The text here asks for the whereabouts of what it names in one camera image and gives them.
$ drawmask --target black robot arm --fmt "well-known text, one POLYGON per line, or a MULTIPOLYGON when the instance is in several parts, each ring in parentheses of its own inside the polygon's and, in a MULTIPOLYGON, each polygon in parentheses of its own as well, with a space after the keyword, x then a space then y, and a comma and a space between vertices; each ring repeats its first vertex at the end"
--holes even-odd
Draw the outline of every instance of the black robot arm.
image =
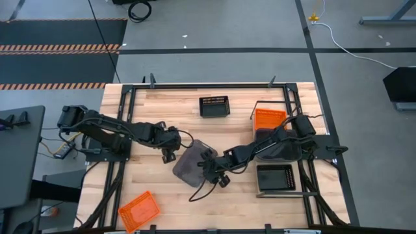
POLYGON ((130 140, 147 147, 162 149, 164 163, 174 161, 176 159, 174 151, 181 147, 178 129, 175 127, 165 129, 164 122, 128 123, 105 116, 95 110, 88 110, 82 105, 64 106, 58 127, 60 132, 66 134, 84 133, 115 154, 127 150, 125 145, 130 140))
POLYGON ((256 155, 261 153, 278 154, 284 147, 301 147, 309 148, 315 144, 312 137, 316 134, 309 117, 306 115, 298 115, 288 117, 283 123, 275 128, 271 134, 261 140, 256 140, 245 146, 236 146, 224 152, 221 157, 212 157, 212 151, 207 150, 202 153, 203 162, 199 162, 198 166, 203 168, 204 178, 213 184, 219 184, 225 187, 230 182, 225 172, 241 174, 245 171, 248 163, 254 159, 256 155), (292 130, 285 130, 287 124, 292 125, 292 130))

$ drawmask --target wire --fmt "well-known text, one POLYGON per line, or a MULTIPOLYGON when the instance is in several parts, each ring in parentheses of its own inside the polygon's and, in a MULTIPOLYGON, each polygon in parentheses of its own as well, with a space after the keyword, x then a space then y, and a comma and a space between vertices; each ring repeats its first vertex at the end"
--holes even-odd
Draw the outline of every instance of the wire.
POLYGON ((49 149, 49 147, 45 143, 43 143, 43 142, 39 142, 39 143, 41 143, 43 146, 45 146, 48 153, 50 153, 51 155, 54 155, 54 153, 52 153, 52 151, 49 149))
POLYGON ((50 138, 45 138, 45 137, 43 137, 43 136, 41 136, 42 137, 42 140, 50 140, 50 141, 59 141, 59 142, 63 142, 63 140, 61 140, 61 139, 50 139, 50 138))
POLYGON ((144 20, 146 20, 147 18, 149 18, 150 14, 151 14, 151 5, 150 3, 148 3, 146 0, 139 0, 139 1, 135 1, 134 3, 132 3, 129 6, 129 10, 127 10, 127 13, 129 15, 129 19, 134 22, 134 23, 141 23, 144 20), (131 12, 132 9, 138 5, 139 3, 142 3, 143 5, 146 5, 148 7, 148 13, 144 16, 144 17, 138 17, 135 13, 131 12))
POLYGON ((322 2, 324 3, 324 10, 322 11, 322 13, 319 15, 319 19, 324 15, 325 13, 325 0, 322 0, 322 2))
POLYGON ((181 146, 183 146, 184 148, 187 148, 187 149, 191 148, 194 145, 194 137, 190 133, 188 133, 188 132, 186 132, 184 130, 177 130, 177 131, 178 132, 181 132, 181 133, 187 134, 190 137, 190 140, 191 140, 191 143, 189 144, 189 146, 185 146, 182 143, 181 143, 181 146))
POLYGON ((195 198, 195 199, 193 199, 196 195, 197 195, 197 193, 199 193, 199 191, 202 189, 202 187, 203 187, 203 185, 205 184, 205 182, 206 182, 206 179, 204 179, 203 181, 202 181, 202 184, 200 185, 200 187, 197 189, 197 191, 189 198, 189 202, 196 202, 196 201, 199 201, 199 200, 201 200, 202 198, 206 198, 208 195, 210 195, 212 192, 213 192, 213 190, 215 189, 215 187, 216 187, 216 185, 218 184, 218 182, 217 183, 215 183, 214 184, 214 186, 212 187, 212 189, 209 191, 209 192, 207 192, 205 195, 203 195, 203 196, 201 196, 201 197, 199 197, 199 198, 195 198))
POLYGON ((75 135, 73 135, 73 136, 71 136, 69 139, 67 139, 67 140, 65 140, 64 138, 62 138, 61 136, 59 136, 60 137, 60 140, 57 140, 57 141, 61 141, 61 142, 65 142, 64 144, 62 144, 62 145, 60 145, 59 146, 59 148, 58 148, 58 150, 57 151, 55 151, 55 152, 52 152, 50 149, 49 149, 49 147, 45 144, 45 143, 43 143, 43 142, 39 142, 39 143, 41 143, 43 146, 45 146, 45 148, 46 148, 46 150, 47 150, 47 152, 48 153, 50 153, 51 155, 55 155, 55 154, 57 154, 66 144, 69 144, 72 140, 74 140, 75 138, 77 138, 79 135, 81 135, 82 133, 81 132, 79 132, 79 133, 77 133, 77 134, 75 134, 75 135))
POLYGON ((55 130, 55 129, 59 129, 59 127, 45 127, 42 130, 55 130))
POLYGON ((65 201, 61 201, 61 202, 58 202, 58 203, 56 203, 56 204, 54 204, 54 205, 52 205, 51 207, 48 207, 47 209, 44 209, 43 211, 40 211, 38 214, 36 214, 35 216, 33 216, 33 218, 31 218, 28 222, 32 222, 32 220, 34 220, 37 216, 40 216, 41 214, 43 214, 45 211, 47 211, 47 210, 49 210, 49 209, 52 209, 52 208, 54 208, 54 207, 56 207, 56 206, 58 206, 58 205, 60 205, 60 204, 62 204, 62 203, 64 203, 65 201))
POLYGON ((79 218, 78 218, 78 216, 77 215, 75 215, 75 219, 77 219, 78 220, 78 222, 79 223, 81 223, 81 225, 83 225, 84 223, 83 223, 83 221, 81 221, 79 218))
POLYGON ((324 114, 318 114, 317 116, 307 116, 308 118, 318 118, 318 117, 321 117, 321 116, 324 116, 324 114))
POLYGON ((117 69, 116 69, 116 64, 114 63, 114 61, 112 59, 111 53, 109 51, 109 48, 107 47, 107 43, 105 43, 105 39, 104 39, 104 36, 103 36, 103 32, 101 32, 101 29, 99 28, 98 21, 97 21, 97 18, 96 18, 96 13, 94 13, 94 9, 92 8, 92 5, 91 5, 91 0, 88 0, 88 3, 90 4, 91 13, 92 13, 92 16, 94 17, 94 21, 96 22, 96 25, 97 25, 97 28, 98 28, 98 31, 99 31, 99 35, 101 36, 101 39, 103 40, 105 50, 107 51, 107 54, 110 57, 112 67, 114 68, 114 72, 115 72, 115 74, 117 76, 117 80, 121 84, 122 82, 120 81, 120 77, 118 76, 117 69))
POLYGON ((38 152, 38 154, 43 155, 43 156, 45 156, 45 157, 50 157, 51 159, 57 159, 57 158, 51 157, 51 156, 49 156, 49 155, 46 155, 46 154, 44 154, 44 153, 39 153, 39 152, 38 152))
POLYGON ((80 186, 80 188, 81 188, 81 187, 83 186, 83 184, 84 184, 84 179, 85 179, 85 176, 87 175, 87 173, 89 173, 89 171, 91 171, 91 169, 93 169, 94 167, 96 167, 98 164, 99 164, 99 162, 96 162, 95 164, 93 164, 90 168, 88 168, 88 169, 85 171, 85 173, 84 173, 83 177, 81 178, 81 186, 80 186))
POLYGON ((365 60, 369 60, 369 61, 377 62, 378 64, 381 64, 381 65, 386 66, 386 67, 391 68, 391 69, 397 69, 397 68, 396 68, 396 67, 394 67, 394 66, 387 65, 387 64, 385 64, 384 62, 380 62, 380 61, 375 60, 375 59, 373 59, 373 58, 371 59, 371 58, 367 58, 367 57, 358 56, 358 55, 355 55, 355 54, 353 54, 353 53, 351 53, 351 52, 347 51, 345 48, 343 48, 342 46, 340 46, 340 45, 339 45, 339 44, 335 41, 335 39, 333 38, 332 28, 331 28, 329 25, 327 25, 327 24, 325 24, 325 23, 317 23, 317 22, 312 22, 312 25, 322 25, 322 26, 325 26, 325 27, 329 28, 329 30, 330 30, 330 32, 331 32, 332 42, 333 42, 333 43, 334 43, 337 47, 339 47, 339 49, 342 49, 343 51, 345 51, 345 52, 346 52, 346 53, 348 53, 349 55, 351 55, 351 56, 353 56, 353 57, 356 57, 357 59, 359 58, 359 59, 365 59, 365 60))

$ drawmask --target gray floor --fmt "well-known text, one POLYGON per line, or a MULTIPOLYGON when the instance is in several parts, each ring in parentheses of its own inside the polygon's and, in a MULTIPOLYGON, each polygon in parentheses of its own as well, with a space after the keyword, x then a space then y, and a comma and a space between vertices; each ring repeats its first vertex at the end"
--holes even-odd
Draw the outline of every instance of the gray floor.
MULTIPOLYGON (((0 20, 8 19, 17 0, 0 3, 0 20)), ((345 47, 416 47, 416 26, 360 26, 360 16, 390 14, 397 0, 326 0, 323 23, 332 26, 345 47)), ((125 9, 92 0, 97 17, 126 17, 125 9)), ((298 13, 291 0, 160 0, 151 2, 148 21, 129 21, 125 49, 212 47, 305 47, 298 13)), ((305 15, 316 1, 302 0, 305 15)), ((409 12, 416 15, 416 7, 409 12)), ((87 1, 26 0, 19 19, 91 18, 87 1)), ((329 30, 311 28, 315 47, 335 47, 329 30)), ((392 66, 416 65, 414 53, 365 55, 392 66)), ((397 112, 382 79, 391 70, 346 54, 318 54, 318 63, 345 153, 348 175, 362 226, 416 229, 416 162, 413 147, 416 113, 397 112)), ((157 82, 315 81, 307 54, 222 53, 120 55, 122 82, 140 82, 155 74, 157 82)), ((102 90, 0 91, 0 109, 45 105, 45 126, 55 126, 65 104, 98 109, 102 90)), ((57 138, 56 132, 44 131, 57 138)), ((50 142, 52 148, 59 144, 50 142)), ((84 168, 83 155, 64 161, 39 156, 35 177, 84 168)))

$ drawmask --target yellow cable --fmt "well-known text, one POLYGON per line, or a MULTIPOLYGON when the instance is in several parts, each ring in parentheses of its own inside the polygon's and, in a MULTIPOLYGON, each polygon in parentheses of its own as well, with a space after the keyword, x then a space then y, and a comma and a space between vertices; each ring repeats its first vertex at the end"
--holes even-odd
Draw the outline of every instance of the yellow cable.
MULTIPOLYGON (((77 133, 73 136, 71 136, 69 139, 67 139, 67 141, 72 141, 73 139, 75 139, 76 137, 78 137, 79 135, 81 135, 82 133, 77 133)), ((58 150, 55 153, 58 153, 60 151, 60 149, 62 149, 64 146, 66 145, 66 143, 63 143, 61 146, 59 146, 58 150)))
MULTIPOLYGON (((81 135, 82 133, 77 133, 77 134, 75 134, 75 135, 73 135, 73 136, 71 136, 69 139, 67 139, 67 141, 72 141, 73 139, 75 139, 76 137, 78 137, 79 135, 81 135)), ((56 153, 58 153, 59 151, 60 151, 60 149, 62 149, 65 145, 66 145, 66 143, 63 143, 61 146, 59 146, 59 148, 58 148, 58 150, 57 151, 55 151, 54 153, 52 153, 52 151, 49 149, 49 147, 45 144, 45 143, 43 143, 43 142, 40 142, 43 146, 45 146, 45 148, 46 148, 46 150, 47 150, 47 152, 48 153, 50 153, 51 155, 55 155, 56 153)))

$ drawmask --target orange plastic crate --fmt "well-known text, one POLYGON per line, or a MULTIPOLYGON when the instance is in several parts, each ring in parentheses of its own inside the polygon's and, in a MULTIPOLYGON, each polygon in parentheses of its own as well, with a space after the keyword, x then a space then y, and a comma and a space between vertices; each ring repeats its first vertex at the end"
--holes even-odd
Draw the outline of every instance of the orange plastic crate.
POLYGON ((256 109, 254 112, 254 131, 258 129, 273 129, 286 119, 286 111, 256 109))
POLYGON ((123 220, 124 227, 128 233, 132 233, 159 215, 161 210, 149 191, 138 196, 127 205, 118 209, 118 214, 123 220))

